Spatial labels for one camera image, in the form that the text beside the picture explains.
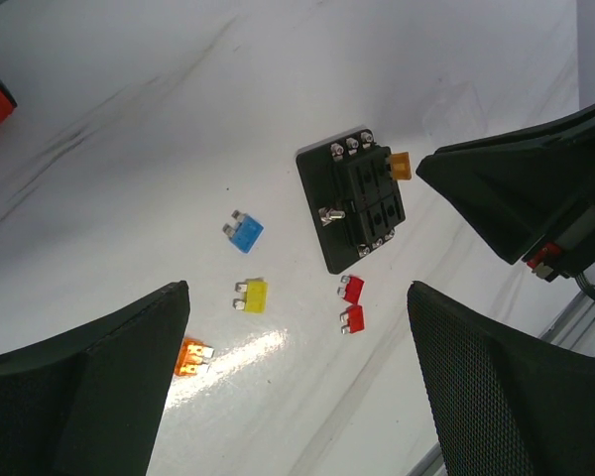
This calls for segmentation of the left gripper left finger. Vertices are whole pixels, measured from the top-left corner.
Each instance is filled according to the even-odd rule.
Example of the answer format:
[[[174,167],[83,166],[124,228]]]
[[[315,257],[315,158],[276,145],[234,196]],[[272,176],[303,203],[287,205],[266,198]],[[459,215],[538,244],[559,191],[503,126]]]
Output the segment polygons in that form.
[[[0,475],[144,475],[189,316],[167,284],[0,355]]]

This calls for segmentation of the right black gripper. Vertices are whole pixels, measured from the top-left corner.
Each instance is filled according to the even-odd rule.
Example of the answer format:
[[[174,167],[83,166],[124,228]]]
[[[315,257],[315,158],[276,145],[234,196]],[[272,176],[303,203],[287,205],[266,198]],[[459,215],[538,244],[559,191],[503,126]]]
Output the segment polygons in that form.
[[[595,104],[527,129],[445,146],[416,174],[504,261],[595,301]]]

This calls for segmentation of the orange blade fuse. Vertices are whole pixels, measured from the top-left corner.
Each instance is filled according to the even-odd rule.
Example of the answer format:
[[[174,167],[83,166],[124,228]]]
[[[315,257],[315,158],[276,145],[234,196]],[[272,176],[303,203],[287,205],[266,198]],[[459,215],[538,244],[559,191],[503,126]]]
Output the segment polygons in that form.
[[[214,357],[214,348],[186,337],[181,344],[174,373],[178,377],[206,374],[209,361]]]
[[[393,153],[388,157],[388,165],[393,180],[411,180],[413,169],[408,152]]]

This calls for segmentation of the black fuse box base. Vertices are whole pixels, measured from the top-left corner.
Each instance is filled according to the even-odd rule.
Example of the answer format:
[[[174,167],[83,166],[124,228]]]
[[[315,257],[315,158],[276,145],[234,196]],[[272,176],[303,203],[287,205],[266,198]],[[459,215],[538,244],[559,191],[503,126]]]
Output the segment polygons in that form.
[[[297,152],[297,171],[328,272],[339,275],[391,241],[406,220],[394,152],[363,127]]]

